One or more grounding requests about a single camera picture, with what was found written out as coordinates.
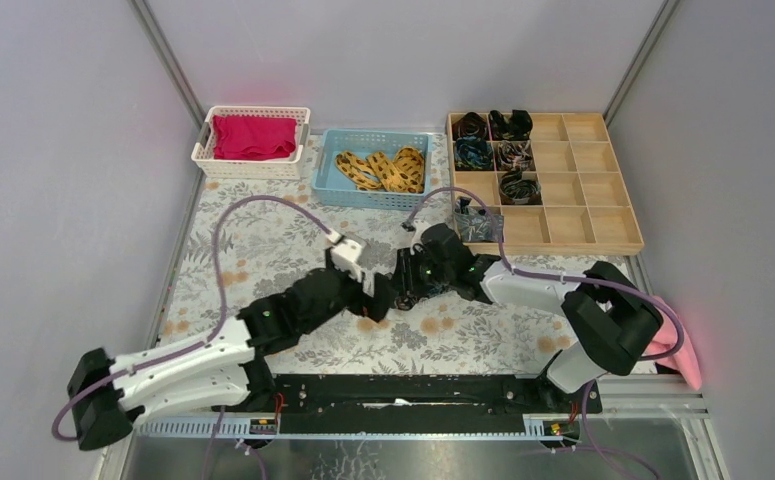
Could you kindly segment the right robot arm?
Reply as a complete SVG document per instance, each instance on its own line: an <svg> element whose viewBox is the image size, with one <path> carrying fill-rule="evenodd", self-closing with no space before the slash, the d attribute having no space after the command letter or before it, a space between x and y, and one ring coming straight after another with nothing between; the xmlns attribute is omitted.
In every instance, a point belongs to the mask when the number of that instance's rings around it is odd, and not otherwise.
<svg viewBox="0 0 775 480"><path fill-rule="evenodd" d="M443 223L413 233L411 245L396 252L395 308L454 292L470 302L523 306L567 320L576 340L552 357L536 386L546 410L564 410L576 391L604 374L630 374L663 326L656 306L608 262L581 275L527 272L501 255L472 252Z"/></svg>

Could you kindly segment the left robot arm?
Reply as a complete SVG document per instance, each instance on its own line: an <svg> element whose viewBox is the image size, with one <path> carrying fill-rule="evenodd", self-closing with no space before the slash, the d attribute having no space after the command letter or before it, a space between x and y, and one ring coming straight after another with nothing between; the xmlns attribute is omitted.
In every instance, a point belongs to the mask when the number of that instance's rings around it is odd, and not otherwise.
<svg viewBox="0 0 775 480"><path fill-rule="evenodd" d="M346 272L318 268L227 317L213 334L118 357L91 350L67 386L71 439L92 451L158 416L208 407L262 410L277 395L266 356L296 346L344 311L380 321L396 297L387 275L376 274L367 292Z"/></svg>

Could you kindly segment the dark floral pattern tie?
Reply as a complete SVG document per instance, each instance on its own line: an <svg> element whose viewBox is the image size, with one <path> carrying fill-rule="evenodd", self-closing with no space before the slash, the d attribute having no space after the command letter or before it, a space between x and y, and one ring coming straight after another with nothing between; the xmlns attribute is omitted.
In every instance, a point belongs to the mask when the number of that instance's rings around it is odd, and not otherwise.
<svg viewBox="0 0 775 480"><path fill-rule="evenodd" d="M405 293L399 294L396 297L394 306L398 310L409 311L414 306L419 304L421 301L426 299L427 299L427 296L424 294L419 294L416 292L405 292Z"/></svg>

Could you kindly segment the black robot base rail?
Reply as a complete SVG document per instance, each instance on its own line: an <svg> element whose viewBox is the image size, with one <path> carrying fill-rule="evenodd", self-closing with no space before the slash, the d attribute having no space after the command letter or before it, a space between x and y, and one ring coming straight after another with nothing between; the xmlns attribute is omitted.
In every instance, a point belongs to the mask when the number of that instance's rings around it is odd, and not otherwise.
<svg viewBox="0 0 775 480"><path fill-rule="evenodd" d="M516 375L279 374L231 407L266 413L283 434L518 434L526 415L603 410L596 386L563 393Z"/></svg>

